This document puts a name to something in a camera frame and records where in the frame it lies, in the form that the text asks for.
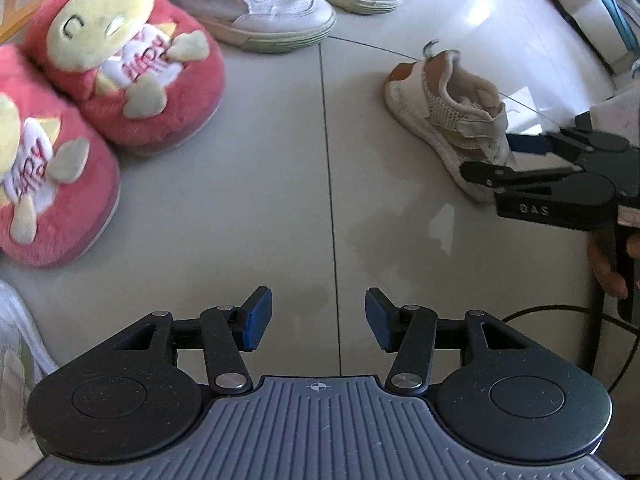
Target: crosshair marking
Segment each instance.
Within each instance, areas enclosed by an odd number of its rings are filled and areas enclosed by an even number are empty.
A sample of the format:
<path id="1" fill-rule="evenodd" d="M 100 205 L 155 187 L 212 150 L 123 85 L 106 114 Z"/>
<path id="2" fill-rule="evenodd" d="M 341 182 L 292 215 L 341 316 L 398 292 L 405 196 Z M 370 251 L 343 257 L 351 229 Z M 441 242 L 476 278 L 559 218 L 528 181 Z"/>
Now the crosshair marking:
<path id="1" fill-rule="evenodd" d="M 322 392 L 322 391 L 324 391 L 324 390 L 326 390 L 328 388 L 328 386 L 326 384 L 321 383 L 319 381 L 317 383 L 313 383 L 309 387 L 315 392 Z"/>

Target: sneaker sole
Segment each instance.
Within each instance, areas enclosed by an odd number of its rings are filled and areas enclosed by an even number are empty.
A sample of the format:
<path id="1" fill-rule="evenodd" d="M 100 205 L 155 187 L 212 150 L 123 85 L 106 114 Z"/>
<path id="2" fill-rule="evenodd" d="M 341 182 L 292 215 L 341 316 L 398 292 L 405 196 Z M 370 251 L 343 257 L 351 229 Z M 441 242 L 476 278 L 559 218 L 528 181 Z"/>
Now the sneaker sole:
<path id="1" fill-rule="evenodd" d="M 335 25 L 335 11 L 331 19 L 319 27 L 301 32 L 249 32 L 231 27 L 228 23 L 197 17 L 211 35 L 222 43 L 237 46 L 246 52 L 280 54 L 311 46 L 324 40 Z"/>
<path id="2" fill-rule="evenodd" d="M 102 236 L 102 234 L 107 230 L 107 227 L 109 227 L 109 224 L 111 223 L 111 220 L 113 220 L 113 217 L 116 215 L 116 211 L 118 210 L 118 206 L 120 205 L 120 195 L 121 195 L 121 193 L 122 193 L 122 183 L 120 183 L 120 185 L 118 186 L 118 195 L 116 196 L 116 200 L 115 200 L 115 202 L 113 204 L 113 207 L 111 208 L 111 212 L 109 213 L 109 216 L 104 221 L 104 224 L 102 225 L 102 227 L 98 231 L 98 234 L 95 235 L 94 239 L 91 240 L 91 243 L 89 243 L 89 245 L 87 245 L 87 247 L 84 248 L 84 251 L 82 251 L 80 253 L 78 258 L 80 258 L 84 254 L 86 254 L 86 252 L 95 245 L 95 243 L 98 241 L 98 238 L 100 238 Z"/>
<path id="3" fill-rule="evenodd" d="M 411 110 L 402 105 L 403 101 L 402 91 L 398 83 L 394 81 L 385 83 L 386 107 L 396 120 L 416 137 L 429 143 L 462 191 L 476 200 L 476 202 L 483 204 L 494 203 L 494 192 L 491 189 L 472 184 L 462 178 L 462 175 L 460 175 L 460 157 L 447 142 L 447 139 L 434 126 L 425 122 L 423 117 L 412 114 Z"/>
<path id="4" fill-rule="evenodd" d="M 402 0 L 392 2 L 386 0 L 327 0 L 330 4 L 355 14 L 386 14 L 396 10 Z"/>

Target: pink plush slipper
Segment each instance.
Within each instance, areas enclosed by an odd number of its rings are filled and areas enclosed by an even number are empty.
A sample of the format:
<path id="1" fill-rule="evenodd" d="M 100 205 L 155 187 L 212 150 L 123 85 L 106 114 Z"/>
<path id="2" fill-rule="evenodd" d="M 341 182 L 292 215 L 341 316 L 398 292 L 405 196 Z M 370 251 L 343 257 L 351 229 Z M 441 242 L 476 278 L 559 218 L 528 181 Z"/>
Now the pink plush slipper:
<path id="1" fill-rule="evenodd" d="M 118 163 L 15 45 L 0 46 L 0 67 L 0 249 L 29 266 L 63 265 L 109 223 Z"/>
<path id="2" fill-rule="evenodd" d="M 167 0 L 46 0 L 23 49 L 105 138 L 141 154 L 196 134 L 225 85 L 217 43 Z"/>

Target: cartoon character face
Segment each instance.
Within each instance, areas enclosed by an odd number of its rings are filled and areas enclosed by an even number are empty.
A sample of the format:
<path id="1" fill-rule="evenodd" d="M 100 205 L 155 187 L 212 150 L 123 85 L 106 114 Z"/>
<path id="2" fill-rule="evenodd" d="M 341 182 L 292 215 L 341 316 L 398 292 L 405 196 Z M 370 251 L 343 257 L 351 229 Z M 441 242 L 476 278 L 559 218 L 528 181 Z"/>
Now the cartoon character face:
<path id="1" fill-rule="evenodd" d="M 86 72 L 116 54 L 149 19 L 155 0 L 69 0 L 51 23 L 47 54 L 68 72 Z"/>

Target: black cable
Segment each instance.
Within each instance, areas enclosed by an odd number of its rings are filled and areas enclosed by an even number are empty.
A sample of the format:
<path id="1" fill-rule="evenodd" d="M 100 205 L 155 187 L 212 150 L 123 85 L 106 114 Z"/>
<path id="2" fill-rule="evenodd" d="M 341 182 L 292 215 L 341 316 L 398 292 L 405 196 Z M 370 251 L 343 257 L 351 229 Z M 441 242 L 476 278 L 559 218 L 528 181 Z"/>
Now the black cable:
<path id="1" fill-rule="evenodd" d="M 513 314 L 509 314 L 507 317 L 505 317 L 502 320 L 502 322 L 508 323 L 510 321 L 513 321 L 514 319 L 518 319 L 519 317 L 526 316 L 527 314 L 535 314 L 536 312 L 548 312 L 548 311 L 580 312 L 582 314 L 593 315 L 593 312 L 591 311 L 591 309 L 585 308 L 583 306 L 543 305 L 543 306 L 534 306 L 531 308 L 524 308 L 523 310 L 519 310 L 517 312 L 514 312 Z M 629 355 L 626 358 L 625 364 L 621 368 L 620 373 L 618 374 L 616 379 L 611 383 L 611 386 L 607 389 L 610 395 L 613 393 L 613 390 L 620 384 L 622 377 L 624 377 L 626 372 L 629 370 L 629 367 L 631 366 L 631 362 L 636 356 L 636 352 L 638 351 L 638 347 L 640 346 L 640 330 L 638 330 L 635 326 L 631 326 L 622 320 L 619 320 L 613 316 L 609 316 L 608 314 L 602 313 L 602 314 L 599 314 L 599 316 L 604 321 L 613 323 L 614 325 L 621 328 L 622 330 L 626 330 L 627 332 L 630 332 L 631 334 L 634 334 L 636 336 L 636 340 L 633 346 L 631 347 L 631 350 L 629 351 Z"/>
<path id="2" fill-rule="evenodd" d="M 604 314 L 605 294 L 598 282 L 592 280 L 591 287 L 593 292 L 590 296 L 593 298 L 591 305 L 588 307 L 587 322 L 584 327 L 582 336 L 580 358 L 578 366 L 593 375 L 593 371 L 598 361 L 598 352 L 600 351 L 600 340 L 602 339 L 602 314 Z"/>

